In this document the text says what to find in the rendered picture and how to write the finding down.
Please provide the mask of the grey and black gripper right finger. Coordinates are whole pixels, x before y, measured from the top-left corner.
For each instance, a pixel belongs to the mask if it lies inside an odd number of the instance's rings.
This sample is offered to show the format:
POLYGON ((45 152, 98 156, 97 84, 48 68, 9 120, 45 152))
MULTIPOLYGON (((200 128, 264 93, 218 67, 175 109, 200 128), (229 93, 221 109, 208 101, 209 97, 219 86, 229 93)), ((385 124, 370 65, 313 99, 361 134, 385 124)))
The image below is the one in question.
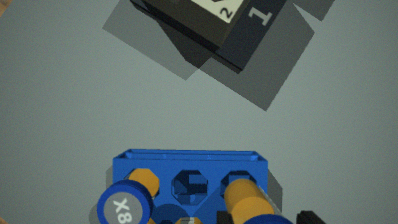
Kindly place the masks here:
POLYGON ((301 211, 297 214, 296 224, 326 224, 313 211, 301 211))

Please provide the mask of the blue tube rack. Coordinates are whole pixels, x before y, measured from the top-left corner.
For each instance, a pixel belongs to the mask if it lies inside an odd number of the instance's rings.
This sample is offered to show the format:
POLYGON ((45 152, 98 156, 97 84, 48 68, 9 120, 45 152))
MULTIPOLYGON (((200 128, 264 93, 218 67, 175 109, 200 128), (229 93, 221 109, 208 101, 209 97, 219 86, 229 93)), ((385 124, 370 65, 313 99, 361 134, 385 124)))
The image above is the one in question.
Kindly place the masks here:
POLYGON ((181 217, 216 224, 217 211, 226 211, 224 191, 237 178, 252 180, 267 194, 268 161, 256 151, 128 149, 113 158, 113 184, 135 168, 150 169, 159 179, 150 217, 156 224, 181 217))

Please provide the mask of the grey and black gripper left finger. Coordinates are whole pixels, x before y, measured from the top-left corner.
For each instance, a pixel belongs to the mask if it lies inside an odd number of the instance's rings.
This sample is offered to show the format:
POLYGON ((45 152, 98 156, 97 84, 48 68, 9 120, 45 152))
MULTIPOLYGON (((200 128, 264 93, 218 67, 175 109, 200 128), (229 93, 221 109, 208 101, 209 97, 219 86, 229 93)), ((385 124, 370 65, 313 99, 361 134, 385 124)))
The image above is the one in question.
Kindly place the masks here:
POLYGON ((216 224, 234 224, 232 214, 227 211, 217 211, 216 224))

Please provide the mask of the grey bench mat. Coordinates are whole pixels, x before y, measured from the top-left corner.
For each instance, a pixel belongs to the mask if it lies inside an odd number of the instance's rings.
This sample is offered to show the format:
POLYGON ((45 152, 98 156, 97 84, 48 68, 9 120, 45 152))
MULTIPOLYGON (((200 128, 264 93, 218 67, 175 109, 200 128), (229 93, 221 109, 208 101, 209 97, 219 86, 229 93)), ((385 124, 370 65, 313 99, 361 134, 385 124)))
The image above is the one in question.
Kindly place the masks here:
POLYGON ((287 0, 245 68, 141 0, 12 0, 0 217, 101 224, 128 149, 256 151, 293 224, 398 224, 398 0, 287 0))

